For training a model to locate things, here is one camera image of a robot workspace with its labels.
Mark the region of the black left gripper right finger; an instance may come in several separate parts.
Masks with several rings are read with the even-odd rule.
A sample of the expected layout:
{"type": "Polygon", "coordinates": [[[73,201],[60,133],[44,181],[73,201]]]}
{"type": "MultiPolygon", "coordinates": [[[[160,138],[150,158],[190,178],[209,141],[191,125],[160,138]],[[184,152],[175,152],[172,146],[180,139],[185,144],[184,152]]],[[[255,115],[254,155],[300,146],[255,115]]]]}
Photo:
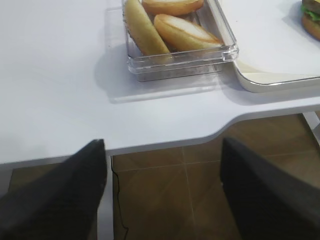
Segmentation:
{"type": "Polygon", "coordinates": [[[318,240],[320,190],[238,140],[222,142],[220,181],[244,240],[318,240]]]}

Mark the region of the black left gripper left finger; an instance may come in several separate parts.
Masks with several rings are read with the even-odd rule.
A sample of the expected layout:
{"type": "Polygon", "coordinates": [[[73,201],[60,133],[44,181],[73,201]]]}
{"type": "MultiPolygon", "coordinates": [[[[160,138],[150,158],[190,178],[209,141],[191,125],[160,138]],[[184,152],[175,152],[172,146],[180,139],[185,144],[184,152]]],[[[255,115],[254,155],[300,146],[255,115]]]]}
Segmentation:
{"type": "Polygon", "coordinates": [[[95,139],[0,200],[2,240],[86,240],[107,183],[105,143],[95,139]]]}

